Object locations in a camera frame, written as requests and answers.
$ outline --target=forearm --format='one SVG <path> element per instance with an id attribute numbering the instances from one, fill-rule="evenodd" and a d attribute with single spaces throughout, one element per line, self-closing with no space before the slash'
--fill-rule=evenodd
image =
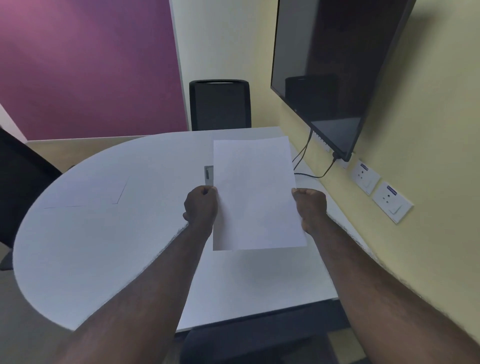
<path id="1" fill-rule="evenodd" d="M 149 267 L 91 315 L 56 363 L 160 363 L 211 227 L 188 226 Z"/>
<path id="2" fill-rule="evenodd" d="M 474 340 L 379 266 L 338 225 L 323 219 L 312 235 L 374 363 L 480 363 Z"/>

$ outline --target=yellow wall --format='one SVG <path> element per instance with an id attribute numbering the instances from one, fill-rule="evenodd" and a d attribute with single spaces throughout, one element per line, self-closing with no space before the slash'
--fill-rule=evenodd
<path id="1" fill-rule="evenodd" d="M 304 123 L 270 90 L 276 0 L 260 1 L 254 126 Z M 398 277 L 480 340 L 480 1 L 417 0 L 355 151 L 415 207 L 395 225 L 338 166 L 322 183 Z M 331 162 L 316 143 L 315 173 Z"/>

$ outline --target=left hand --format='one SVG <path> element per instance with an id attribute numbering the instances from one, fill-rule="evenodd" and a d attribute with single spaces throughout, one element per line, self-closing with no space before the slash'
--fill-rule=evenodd
<path id="1" fill-rule="evenodd" d="M 213 227 L 218 211 L 216 192 L 216 187 L 198 186 L 187 195 L 183 218 L 189 225 Z"/>

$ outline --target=floor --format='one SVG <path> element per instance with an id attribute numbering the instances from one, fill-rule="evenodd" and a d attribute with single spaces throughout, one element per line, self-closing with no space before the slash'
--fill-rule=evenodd
<path id="1" fill-rule="evenodd" d="M 82 160 L 136 137 L 91 138 L 29 142 L 27 145 L 60 171 L 66 172 Z M 8 249 L 0 243 L 0 259 Z M 69 330 L 61 328 L 38 314 L 23 298 L 13 272 L 0 272 L 0 362 L 15 364 L 47 363 L 58 344 L 66 340 Z M 328 334 L 338 364 L 349 364 L 365 357 L 351 329 Z M 172 345 L 164 364 L 179 362 L 181 341 Z M 282 356 L 285 364 L 324 363 L 319 338 L 303 344 Z"/>

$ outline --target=purple wall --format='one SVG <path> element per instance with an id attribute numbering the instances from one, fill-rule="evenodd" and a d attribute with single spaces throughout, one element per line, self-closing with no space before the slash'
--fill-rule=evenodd
<path id="1" fill-rule="evenodd" d="M 187 130 L 168 0 L 1 0 L 0 104 L 28 140 Z"/>

